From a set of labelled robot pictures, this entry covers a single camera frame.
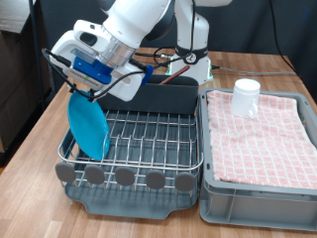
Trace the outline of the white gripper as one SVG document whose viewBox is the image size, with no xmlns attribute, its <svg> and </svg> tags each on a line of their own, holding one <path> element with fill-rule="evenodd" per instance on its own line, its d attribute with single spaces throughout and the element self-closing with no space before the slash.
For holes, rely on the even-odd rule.
<svg viewBox="0 0 317 238">
<path fill-rule="evenodd" d="M 117 98 L 130 101 L 144 77 L 142 72 L 134 74 L 138 68 L 129 63 L 134 52 L 108 32 L 68 31 L 55 43 L 52 53 L 69 60 L 70 65 L 51 60 L 65 75 L 95 90 L 89 91 L 89 102 L 102 97 L 106 89 Z M 75 84 L 69 85 L 67 90 L 70 93 L 79 91 Z"/>
</svg>

